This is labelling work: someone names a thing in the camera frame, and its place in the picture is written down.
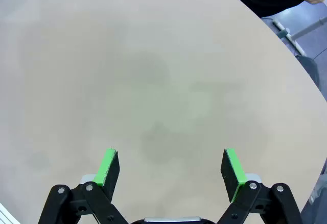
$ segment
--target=green pad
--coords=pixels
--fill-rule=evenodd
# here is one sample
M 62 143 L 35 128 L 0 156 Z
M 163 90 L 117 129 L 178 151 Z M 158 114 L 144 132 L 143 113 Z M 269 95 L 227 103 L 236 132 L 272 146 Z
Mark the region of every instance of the green pad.
M 112 200 L 119 170 L 117 151 L 114 149 L 107 149 L 99 171 L 93 181 L 97 183 L 99 187 L 102 187 L 103 192 L 110 201 Z
M 232 203 L 247 177 L 234 149 L 225 149 L 221 162 L 221 174 L 224 178 L 229 201 Z

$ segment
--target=tiled floor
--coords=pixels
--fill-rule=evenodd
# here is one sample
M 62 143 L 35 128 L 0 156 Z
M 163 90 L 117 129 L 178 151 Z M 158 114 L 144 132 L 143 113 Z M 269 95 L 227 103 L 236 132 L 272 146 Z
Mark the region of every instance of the tiled floor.
M 284 27 L 289 28 L 292 34 L 326 16 L 327 6 L 325 4 L 321 3 L 317 5 L 310 5 L 303 2 L 297 7 L 290 8 L 279 14 L 271 16 L 271 18 L 276 18 Z M 278 31 L 272 24 L 271 20 L 264 19 L 264 22 L 274 32 Z M 297 41 L 304 49 L 307 56 L 314 58 L 322 50 L 327 48 L 327 24 L 299 38 Z M 283 42 L 292 52 L 294 52 L 294 48 L 286 39 L 283 40 Z M 327 51 L 317 57 L 315 61 L 318 65 L 320 74 L 321 92 L 327 100 Z

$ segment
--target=white plastic piece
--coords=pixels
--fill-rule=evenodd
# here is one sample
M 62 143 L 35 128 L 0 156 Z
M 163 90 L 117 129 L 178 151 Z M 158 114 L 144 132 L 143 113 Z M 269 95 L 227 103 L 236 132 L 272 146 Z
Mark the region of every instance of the white plastic piece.
M 281 31 L 282 30 L 285 30 L 285 27 L 280 23 L 278 22 L 277 20 L 273 20 L 273 24 L 278 28 L 280 29 Z M 303 50 L 303 48 L 301 48 L 301 46 L 297 43 L 297 41 L 294 41 L 292 39 L 292 36 L 291 34 L 287 34 L 286 35 L 286 38 L 292 43 L 292 45 L 296 48 L 296 50 L 300 53 L 300 55 L 302 56 L 306 56 L 306 53 L 305 51 Z
M 94 180 L 94 177 L 96 177 L 96 174 L 86 174 L 82 176 L 80 184 L 84 184 L 85 182 L 92 182 Z
M 20 224 L 6 208 L 0 204 L 0 223 L 1 224 Z
M 258 183 L 262 183 L 260 176 L 258 176 L 257 174 L 246 173 L 245 175 L 248 181 L 256 181 Z

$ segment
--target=floor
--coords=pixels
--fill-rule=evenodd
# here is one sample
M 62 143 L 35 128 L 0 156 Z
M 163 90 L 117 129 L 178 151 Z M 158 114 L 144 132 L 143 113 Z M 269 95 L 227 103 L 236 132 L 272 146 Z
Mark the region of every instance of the floor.
M 277 19 L 284 27 L 289 28 L 292 34 L 326 16 L 327 6 L 325 4 L 310 5 L 303 2 L 297 7 L 285 10 L 270 18 Z M 272 31 L 278 32 L 278 29 L 272 24 L 272 20 L 263 19 L 263 21 Z M 291 45 L 288 40 L 285 39 L 283 42 L 292 53 L 297 54 L 293 45 Z M 327 48 L 327 24 L 299 38 L 298 43 L 304 49 L 308 57 L 315 58 L 322 50 Z M 317 63 L 320 75 L 320 89 L 327 100 L 327 51 L 315 58 L 315 62 Z M 321 176 L 310 196 L 310 199 L 314 198 L 315 200 L 311 202 L 308 201 L 301 213 L 303 224 L 325 223 L 327 219 L 325 212 L 327 206 L 326 173 L 325 164 Z
M 311 5 L 303 2 L 297 7 L 273 15 L 271 18 L 276 18 L 284 27 L 289 28 L 292 34 L 326 16 L 327 6 L 325 4 Z M 271 20 L 264 19 L 264 22 L 274 32 L 278 31 Z M 294 53 L 294 48 L 288 40 L 285 39 L 283 42 Z M 308 57 L 314 58 L 322 50 L 327 48 L 327 24 L 299 38 L 298 43 L 304 49 Z M 315 61 L 318 65 L 320 74 L 321 92 L 327 100 L 327 51 L 319 55 Z

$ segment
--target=white tabletop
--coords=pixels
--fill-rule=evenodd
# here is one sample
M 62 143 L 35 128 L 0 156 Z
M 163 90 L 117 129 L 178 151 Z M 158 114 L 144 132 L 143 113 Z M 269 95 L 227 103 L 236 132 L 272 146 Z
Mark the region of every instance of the white tabletop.
M 327 106 L 238 0 L 1 7 L 0 202 L 21 223 L 37 222 L 53 185 L 96 172 L 106 148 L 119 152 L 113 203 L 129 222 L 217 221 L 226 147 L 304 206 L 326 157 Z

